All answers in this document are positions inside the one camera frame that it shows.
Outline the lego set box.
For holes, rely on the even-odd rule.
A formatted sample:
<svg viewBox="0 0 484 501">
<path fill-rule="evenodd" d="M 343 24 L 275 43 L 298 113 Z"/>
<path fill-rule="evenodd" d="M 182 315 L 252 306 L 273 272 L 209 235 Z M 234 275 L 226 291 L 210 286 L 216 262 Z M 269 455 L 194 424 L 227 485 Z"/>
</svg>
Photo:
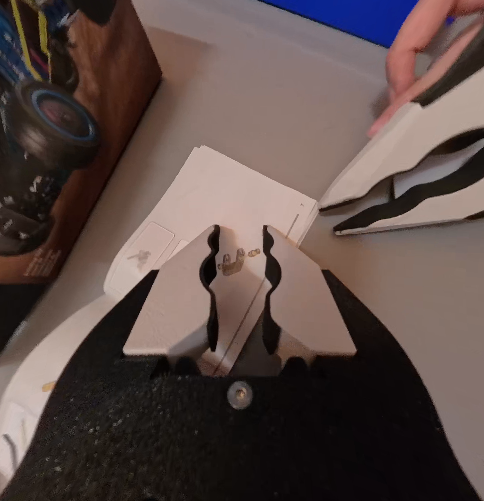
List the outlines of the lego set box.
<svg viewBox="0 0 484 501">
<path fill-rule="evenodd" d="M 132 1 L 0 1 L 0 354 L 162 80 Z"/>
</svg>

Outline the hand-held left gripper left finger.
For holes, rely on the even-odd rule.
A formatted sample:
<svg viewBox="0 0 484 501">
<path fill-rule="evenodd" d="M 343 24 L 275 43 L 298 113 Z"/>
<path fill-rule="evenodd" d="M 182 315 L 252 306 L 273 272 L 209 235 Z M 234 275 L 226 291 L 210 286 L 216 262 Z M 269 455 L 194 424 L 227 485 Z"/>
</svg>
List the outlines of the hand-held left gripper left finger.
<svg viewBox="0 0 484 501">
<path fill-rule="evenodd" d="M 216 350 L 219 317 L 211 284 L 216 278 L 220 226 L 209 226 L 166 261 L 123 346 L 127 357 L 198 359 Z"/>
</svg>

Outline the lego instruction booklet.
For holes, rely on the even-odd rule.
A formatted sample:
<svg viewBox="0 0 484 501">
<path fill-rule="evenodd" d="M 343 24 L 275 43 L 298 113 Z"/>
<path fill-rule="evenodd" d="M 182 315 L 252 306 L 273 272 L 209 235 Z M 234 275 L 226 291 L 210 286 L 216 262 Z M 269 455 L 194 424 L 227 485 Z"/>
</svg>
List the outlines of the lego instruction booklet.
<svg viewBox="0 0 484 501">
<path fill-rule="evenodd" d="M 105 278 L 103 292 L 46 335 L 0 383 L 0 493 L 21 463 L 44 406 L 71 356 L 96 324 L 151 270 L 157 270 L 213 224 L 220 237 L 214 282 L 220 333 L 201 369 L 227 375 L 263 308 L 262 227 L 272 225 L 299 245 L 317 202 L 208 148 L 195 147 L 176 178 L 128 241 Z"/>
</svg>

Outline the blue plastic bin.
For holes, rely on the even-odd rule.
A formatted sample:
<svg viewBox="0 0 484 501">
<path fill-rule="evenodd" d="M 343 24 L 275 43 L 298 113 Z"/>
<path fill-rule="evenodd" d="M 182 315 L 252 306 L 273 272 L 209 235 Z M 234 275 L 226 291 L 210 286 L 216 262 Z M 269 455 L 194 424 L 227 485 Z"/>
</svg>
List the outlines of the blue plastic bin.
<svg viewBox="0 0 484 501">
<path fill-rule="evenodd" d="M 263 3 L 389 48 L 417 1 L 263 1 Z"/>
</svg>

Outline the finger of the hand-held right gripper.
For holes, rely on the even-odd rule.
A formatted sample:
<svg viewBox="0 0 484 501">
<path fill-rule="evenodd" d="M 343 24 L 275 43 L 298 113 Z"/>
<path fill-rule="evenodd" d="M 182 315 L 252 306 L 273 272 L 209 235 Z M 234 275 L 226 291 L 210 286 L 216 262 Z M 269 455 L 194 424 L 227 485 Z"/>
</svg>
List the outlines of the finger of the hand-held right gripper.
<svg viewBox="0 0 484 501">
<path fill-rule="evenodd" d="M 390 195 L 333 227 L 358 235 L 484 217 L 484 135 L 461 135 L 435 148 L 414 169 L 395 174 Z"/>
<path fill-rule="evenodd" d="M 339 173 L 318 202 L 329 210 L 363 198 L 393 174 L 413 169 L 442 143 L 484 128 L 484 72 L 476 72 L 434 102 L 409 102 Z"/>
</svg>

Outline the person's right hand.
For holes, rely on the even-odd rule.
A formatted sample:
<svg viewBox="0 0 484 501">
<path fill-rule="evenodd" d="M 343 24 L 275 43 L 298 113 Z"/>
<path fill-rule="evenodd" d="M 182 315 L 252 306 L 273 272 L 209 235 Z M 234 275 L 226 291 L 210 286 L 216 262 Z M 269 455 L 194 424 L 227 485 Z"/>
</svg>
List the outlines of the person's right hand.
<svg viewBox="0 0 484 501">
<path fill-rule="evenodd" d="M 427 72 L 416 78 L 416 56 L 422 53 L 452 17 L 479 14 L 471 25 L 452 41 Z M 410 12 L 389 49 L 385 62 L 389 106 L 371 126 L 374 137 L 403 105 L 436 83 L 460 57 L 484 26 L 484 1 L 419 1 Z"/>
</svg>

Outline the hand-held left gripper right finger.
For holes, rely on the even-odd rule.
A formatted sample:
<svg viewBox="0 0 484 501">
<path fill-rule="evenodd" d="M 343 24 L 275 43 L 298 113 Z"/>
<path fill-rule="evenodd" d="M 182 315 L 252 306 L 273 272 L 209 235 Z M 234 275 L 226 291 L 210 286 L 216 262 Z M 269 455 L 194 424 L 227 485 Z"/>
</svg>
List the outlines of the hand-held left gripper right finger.
<svg viewBox="0 0 484 501">
<path fill-rule="evenodd" d="M 281 364 L 299 358 L 352 357 L 357 348 L 322 269 L 273 226 L 263 227 L 263 343 Z"/>
</svg>

